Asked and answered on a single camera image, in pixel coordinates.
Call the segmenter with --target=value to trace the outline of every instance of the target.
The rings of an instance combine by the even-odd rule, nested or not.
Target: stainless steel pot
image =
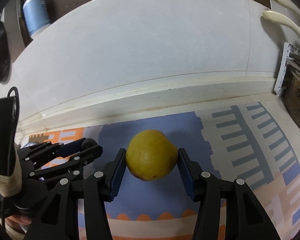
[[[300,128],[300,73],[291,69],[292,76],[284,94],[284,103],[288,113]]]

